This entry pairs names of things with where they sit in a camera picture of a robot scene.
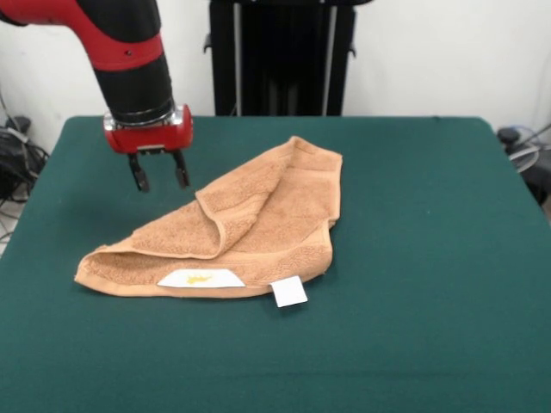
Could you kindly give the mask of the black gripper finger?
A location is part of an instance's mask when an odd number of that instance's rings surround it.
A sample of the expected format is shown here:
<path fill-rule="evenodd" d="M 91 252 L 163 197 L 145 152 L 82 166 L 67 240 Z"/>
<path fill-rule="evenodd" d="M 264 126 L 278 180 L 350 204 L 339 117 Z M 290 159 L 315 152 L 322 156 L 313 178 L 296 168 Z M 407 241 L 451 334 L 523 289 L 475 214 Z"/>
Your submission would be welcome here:
<path fill-rule="evenodd" d="M 183 153 L 181 150 L 174 150 L 170 154 L 172 155 L 176 164 L 175 174 L 178 184 L 180 188 L 185 189 L 190 186 L 190 183 Z"/>
<path fill-rule="evenodd" d="M 150 185 L 149 185 L 145 171 L 139 165 L 138 155 L 133 153 L 133 154 L 128 154 L 127 157 L 128 157 L 130 170 L 132 172 L 133 179 L 135 181 L 135 184 L 138 190 L 143 193 L 148 193 L 150 191 Z"/>

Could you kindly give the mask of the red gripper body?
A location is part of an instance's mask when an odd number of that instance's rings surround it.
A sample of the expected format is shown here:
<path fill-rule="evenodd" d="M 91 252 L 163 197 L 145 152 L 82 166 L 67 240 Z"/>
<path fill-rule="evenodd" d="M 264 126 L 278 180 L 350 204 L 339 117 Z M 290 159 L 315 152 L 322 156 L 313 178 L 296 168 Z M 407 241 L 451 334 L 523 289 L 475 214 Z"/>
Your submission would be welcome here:
<path fill-rule="evenodd" d="M 188 105 L 176 106 L 161 121 L 141 126 L 123 126 L 107 112 L 102 125 L 109 146 L 119 154 L 175 151 L 185 149 L 193 142 L 193 119 Z"/>

